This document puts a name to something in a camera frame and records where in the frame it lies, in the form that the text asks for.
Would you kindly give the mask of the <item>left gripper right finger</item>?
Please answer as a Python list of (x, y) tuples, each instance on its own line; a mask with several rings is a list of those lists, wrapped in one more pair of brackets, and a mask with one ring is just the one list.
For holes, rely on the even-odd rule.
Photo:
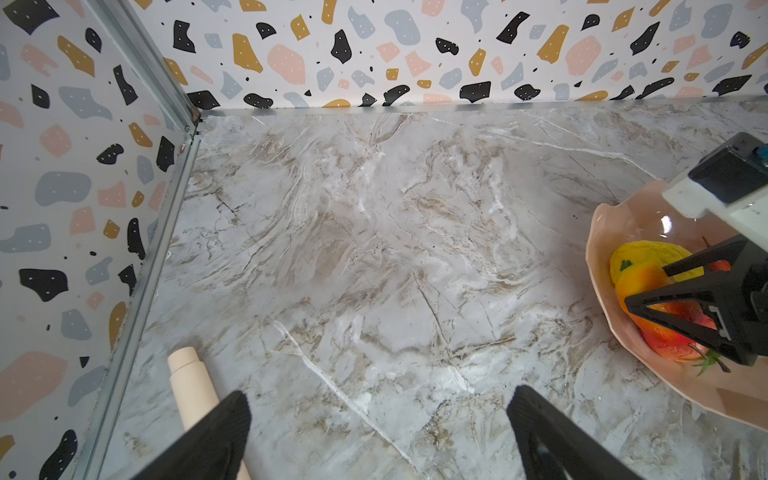
[(515, 389), (506, 414), (528, 479), (640, 479), (530, 386)]

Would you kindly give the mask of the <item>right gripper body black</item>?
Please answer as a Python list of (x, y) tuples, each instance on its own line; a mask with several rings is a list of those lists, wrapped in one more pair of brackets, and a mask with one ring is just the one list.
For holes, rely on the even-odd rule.
[(726, 274), (726, 331), (733, 360), (753, 366), (767, 356), (767, 253), (744, 236), (730, 239)]

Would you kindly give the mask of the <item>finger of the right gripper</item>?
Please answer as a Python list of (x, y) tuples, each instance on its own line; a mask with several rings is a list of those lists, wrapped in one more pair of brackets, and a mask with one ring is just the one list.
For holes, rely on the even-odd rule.
[(702, 270), (708, 279), (712, 279), (711, 273), (714, 273), (725, 282), (742, 282), (746, 275), (746, 269), (740, 267), (738, 261), (746, 244), (746, 237), (736, 235), (664, 266), (663, 272), (666, 275), (666, 282), (675, 282), (675, 276), (685, 276), (699, 270)]
[[(624, 281), (623, 282), (623, 311), (637, 326), (652, 351), (666, 360), (702, 360), (709, 349), (700, 342), (681, 335), (680, 333), (651, 322), (636, 314), (632, 314), (626, 304), (626, 299), (632, 295), (645, 293), (663, 286), (670, 285), (669, 281)], [(651, 306), (652, 310), (670, 314), (689, 323), (716, 329), (715, 321), (704, 314), (701, 307), (693, 301), (673, 301)]]

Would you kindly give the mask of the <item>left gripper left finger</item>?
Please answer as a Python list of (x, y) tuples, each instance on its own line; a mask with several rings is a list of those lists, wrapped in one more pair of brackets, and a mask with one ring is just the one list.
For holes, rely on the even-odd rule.
[(134, 479), (236, 479), (251, 419), (246, 395), (231, 392)]

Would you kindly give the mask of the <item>yellow fake lemon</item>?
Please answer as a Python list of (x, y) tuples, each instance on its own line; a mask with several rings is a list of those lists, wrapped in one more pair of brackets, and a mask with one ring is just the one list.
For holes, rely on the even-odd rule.
[(653, 263), (660, 267), (681, 261), (692, 253), (677, 244), (657, 241), (634, 241), (617, 248), (609, 261), (610, 278), (616, 284), (629, 267)]

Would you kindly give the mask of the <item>red fake strawberry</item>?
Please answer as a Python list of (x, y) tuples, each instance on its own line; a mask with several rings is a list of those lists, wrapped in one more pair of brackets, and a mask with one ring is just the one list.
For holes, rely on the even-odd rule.
[[(704, 267), (705, 272), (730, 270), (731, 264), (723, 259), (716, 260)], [(720, 359), (720, 355), (717, 352), (713, 350), (704, 351), (703, 348), (694, 344), (690, 344), (689, 347), (699, 356), (698, 362), (694, 364), (695, 367), (699, 368), (698, 376), (703, 375), (706, 370), (713, 365), (718, 365), (723, 373), (728, 374), (731, 372), (731, 369)]]

